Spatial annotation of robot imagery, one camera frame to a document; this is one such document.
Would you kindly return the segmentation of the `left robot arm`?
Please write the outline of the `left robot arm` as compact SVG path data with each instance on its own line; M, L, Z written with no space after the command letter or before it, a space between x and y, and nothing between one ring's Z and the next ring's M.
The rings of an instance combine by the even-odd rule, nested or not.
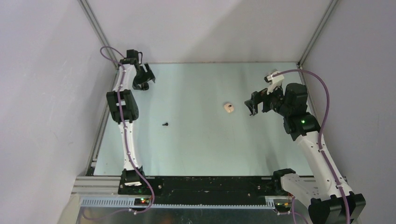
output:
M148 63L142 63L143 53L129 49L119 62L119 77L114 89L106 93L110 115L120 130L123 146L123 170L121 184L136 193L143 194L148 188L142 162L134 139L134 121L139 118L139 109L133 90L147 91L149 82L155 82Z

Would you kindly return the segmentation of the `black earbud charging case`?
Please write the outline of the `black earbud charging case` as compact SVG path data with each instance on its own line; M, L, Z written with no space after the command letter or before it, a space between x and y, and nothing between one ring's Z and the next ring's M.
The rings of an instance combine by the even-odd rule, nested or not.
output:
M147 91L149 89L149 84L148 83L142 83L141 84L141 90L142 91Z

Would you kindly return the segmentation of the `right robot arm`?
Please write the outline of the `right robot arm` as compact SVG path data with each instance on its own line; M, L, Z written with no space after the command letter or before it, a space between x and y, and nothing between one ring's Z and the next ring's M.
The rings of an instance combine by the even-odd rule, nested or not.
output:
M274 111L283 117L287 134L302 150L313 173L315 185L306 184L292 169L273 173L272 190L277 195L290 193L308 210L314 224L351 224L366 205L364 196L353 192L331 158L324 138L319 135L317 119L307 111L307 88L291 83L254 91L245 105L251 115Z

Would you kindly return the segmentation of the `white earbud charging case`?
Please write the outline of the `white earbud charging case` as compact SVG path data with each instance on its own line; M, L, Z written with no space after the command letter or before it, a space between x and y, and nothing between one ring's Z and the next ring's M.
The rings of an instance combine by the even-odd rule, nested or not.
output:
M234 106L231 103L224 104L224 109L227 113L232 113L234 111Z

